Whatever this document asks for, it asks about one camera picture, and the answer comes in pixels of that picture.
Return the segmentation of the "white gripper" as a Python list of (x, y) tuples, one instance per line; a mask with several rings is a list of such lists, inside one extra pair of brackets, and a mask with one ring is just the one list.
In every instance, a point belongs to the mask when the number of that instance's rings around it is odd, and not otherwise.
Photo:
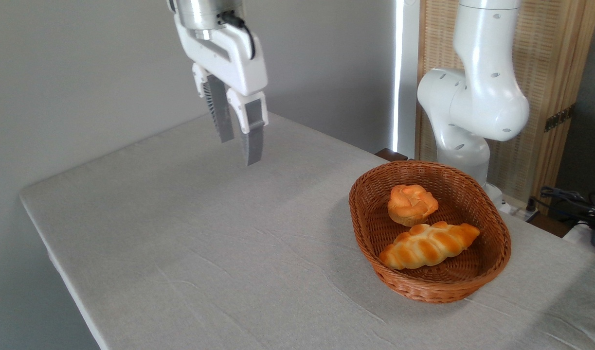
[[(269, 124), (266, 96), (268, 74), (259, 38), (230, 24), (210, 31), (210, 39), (195, 37), (192, 30), (174, 22), (186, 55), (194, 62), (192, 74), (198, 95), (210, 110), (221, 142), (234, 139), (229, 104), (241, 128), (246, 165), (259, 162), (264, 145), (264, 126)], [(252, 55), (250, 37), (255, 42)], [(234, 90), (226, 94), (225, 84)]]

